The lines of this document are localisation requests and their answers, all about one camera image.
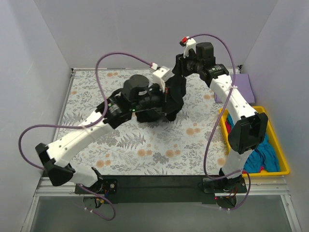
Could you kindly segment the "black t-shirt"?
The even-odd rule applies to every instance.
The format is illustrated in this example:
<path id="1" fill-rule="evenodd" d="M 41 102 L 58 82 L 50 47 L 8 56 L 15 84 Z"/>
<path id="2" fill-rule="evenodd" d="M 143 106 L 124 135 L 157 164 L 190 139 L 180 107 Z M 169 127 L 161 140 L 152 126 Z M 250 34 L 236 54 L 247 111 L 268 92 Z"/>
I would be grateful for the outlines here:
<path id="1" fill-rule="evenodd" d="M 183 97 L 186 94 L 186 78 L 179 75 L 170 77 L 166 82 L 167 102 L 162 106 L 162 112 L 152 109 L 136 113 L 137 121 L 139 123 L 155 122 L 159 119 L 165 118 L 172 122 L 176 119 L 184 105 Z"/>

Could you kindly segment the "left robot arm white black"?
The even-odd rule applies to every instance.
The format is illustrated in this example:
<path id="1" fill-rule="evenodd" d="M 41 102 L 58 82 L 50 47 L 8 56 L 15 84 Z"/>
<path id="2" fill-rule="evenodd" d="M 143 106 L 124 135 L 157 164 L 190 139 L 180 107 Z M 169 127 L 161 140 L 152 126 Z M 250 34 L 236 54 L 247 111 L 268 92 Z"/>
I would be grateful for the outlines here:
<path id="1" fill-rule="evenodd" d="M 67 182 L 81 184 L 92 193 L 103 187 L 103 176 L 94 167 L 72 167 L 72 158 L 95 142 L 129 121 L 133 113 L 154 111 L 163 114 L 170 85 L 149 84 L 149 80 L 136 74 L 115 90 L 107 102 L 103 102 L 74 130 L 48 145 L 38 144 L 35 149 L 53 186 Z"/>

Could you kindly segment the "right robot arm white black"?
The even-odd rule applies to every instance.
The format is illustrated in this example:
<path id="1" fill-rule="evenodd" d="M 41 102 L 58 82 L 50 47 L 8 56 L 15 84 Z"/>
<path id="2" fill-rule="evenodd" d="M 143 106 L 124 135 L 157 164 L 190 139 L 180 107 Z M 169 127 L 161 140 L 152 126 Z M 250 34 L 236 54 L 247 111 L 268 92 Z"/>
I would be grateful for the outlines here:
<path id="1" fill-rule="evenodd" d="M 207 176 L 206 188 L 229 192 L 241 183 L 244 165 L 264 140 L 268 117 L 258 113 L 244 99 L 223 64 L 216 64 L 212 43 L 197 43 L 187 37 L 180 41 L 184 52 L 176 57 L 174 74 L 187 77 L 198 74 L 200 79 L 221 99 L 234 126 L 228 134 L 230 151 L 218 176 Z"/>

